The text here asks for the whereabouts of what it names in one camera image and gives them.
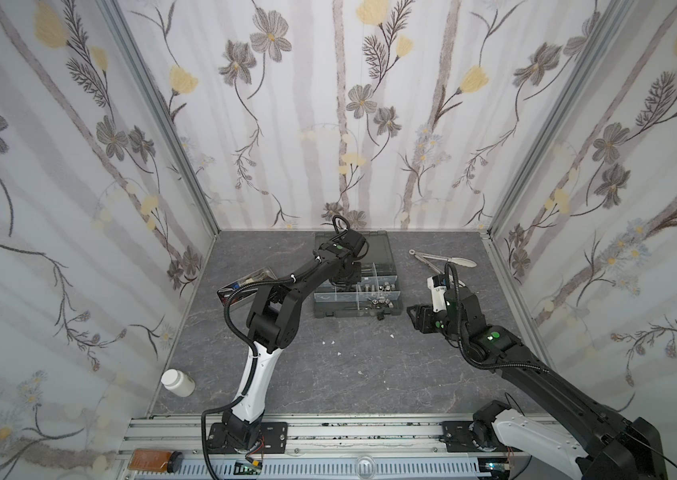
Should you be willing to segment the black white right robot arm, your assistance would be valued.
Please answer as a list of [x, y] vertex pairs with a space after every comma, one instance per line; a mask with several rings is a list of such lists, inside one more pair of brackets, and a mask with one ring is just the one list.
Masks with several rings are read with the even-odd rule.
[[521, 450], [571, 479], [668, 478], [658, 429], [584, 394], [519, 336], [488, 324], [478, 297], [462, 284], [454, 263], [429, 278], [428, 286], [432, 304], [408, 310], [414, 328], [442, 335], [472, 368], [500, 375], [558, 423], [540, 424], [507, 402], [494, 400], [473, 417], [472, 438], [478, 448]]

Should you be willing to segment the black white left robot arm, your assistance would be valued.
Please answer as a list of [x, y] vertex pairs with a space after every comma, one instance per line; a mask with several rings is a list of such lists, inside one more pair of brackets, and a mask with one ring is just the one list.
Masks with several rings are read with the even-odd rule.
[[[368, 253], [365, 236], [354, 230], [351, 222], [340, 214], [332, 218], [332, 227], [334, 235], [320, 244], [302, 267], [283, 278], [246, 284], [224, 304], [224, 323], [246, 344], [248, 357], [236, 398], [200, 414], [202, 458], [212, 479], [218, 478], [218, 474], [210, 461], [208, 416], [222, 415], [226, 445], [244, 453], [262, 447], [266, 394], [278, 358], [296, 338], [304, 300], [328, 280], [349, 280], [362, 272], [361, 261]], [[254, 293], [254, 300], [246, 316], [246, 331], [242, 332], [232, 322], [230, 304], [246, 292]]]

